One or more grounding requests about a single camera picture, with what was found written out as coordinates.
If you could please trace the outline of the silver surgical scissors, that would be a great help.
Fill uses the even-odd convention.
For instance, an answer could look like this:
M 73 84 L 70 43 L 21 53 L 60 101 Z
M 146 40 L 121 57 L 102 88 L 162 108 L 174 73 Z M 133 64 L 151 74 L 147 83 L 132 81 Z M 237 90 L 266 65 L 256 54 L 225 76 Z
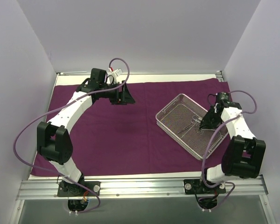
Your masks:
M 202 121 L 202 118 L 198 117 L 198 116 L 193 116 L 192 119 L 191 119 L 192 124 L 200 124 L 201 121 Z

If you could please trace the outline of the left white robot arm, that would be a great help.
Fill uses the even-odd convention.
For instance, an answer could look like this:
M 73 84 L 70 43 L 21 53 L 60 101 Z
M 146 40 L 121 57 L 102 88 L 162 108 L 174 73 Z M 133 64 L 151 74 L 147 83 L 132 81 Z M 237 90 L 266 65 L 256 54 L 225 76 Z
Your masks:
M 100 98 L 109 99 L 113 105 L 135 103 L 125 82 L 106 84 L 87 78 L 76 88 L 65 108 L 37 126 L 38 154 L 55 167 L 63 181 L 69 183 L 68 191 L 75 196 L 84 192 L 85 184 L 82 172 L 72 159 L 70 132 L 84 112 Z

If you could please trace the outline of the metal mesh instrument tray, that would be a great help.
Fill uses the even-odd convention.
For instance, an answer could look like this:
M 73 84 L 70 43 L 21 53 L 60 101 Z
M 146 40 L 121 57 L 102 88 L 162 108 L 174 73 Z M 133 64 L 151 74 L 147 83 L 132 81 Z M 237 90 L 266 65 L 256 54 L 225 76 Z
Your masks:
M 155 116 L 157 125 L 175 140 L 189 154 L 201 161 L 207 145 L 215 130 L 203 130 L 198 134 L 193 128 L 177 134 L 185 126 L 191 123 L 193 116 L 203 119 L 207 110 L 185 94 L 177 95 Z

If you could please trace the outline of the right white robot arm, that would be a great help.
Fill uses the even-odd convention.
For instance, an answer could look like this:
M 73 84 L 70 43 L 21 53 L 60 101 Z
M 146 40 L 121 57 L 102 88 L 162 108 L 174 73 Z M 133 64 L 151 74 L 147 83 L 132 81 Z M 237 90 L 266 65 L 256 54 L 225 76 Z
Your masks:
M 242 179 L 259 176 L 264 158 L 266 143 L 259 140 L 251 132 L 242 111 L 236 107 L 210 109 L 202 123 L 210 124 L 216 130 L 212 134 L 202 160 L 202 178 L 198 187 L 202 192 L 210 192 L 215 186 L 235 177 Z M 222 127 L 226 127 L 231 138 L 222 157 L 221 163 L 214 167 L 205 168 L 205 161 L 214 137 Z

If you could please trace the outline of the silver surgical forceps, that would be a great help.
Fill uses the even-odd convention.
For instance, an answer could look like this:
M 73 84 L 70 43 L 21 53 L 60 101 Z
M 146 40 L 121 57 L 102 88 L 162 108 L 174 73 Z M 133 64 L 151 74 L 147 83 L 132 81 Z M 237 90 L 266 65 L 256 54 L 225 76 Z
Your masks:
M 199 126 L 195 126 L 194 130 L 195 130 L 196 133 L 198 133 L 198 134 L 203 134 L 203 130 L 202 130 Z

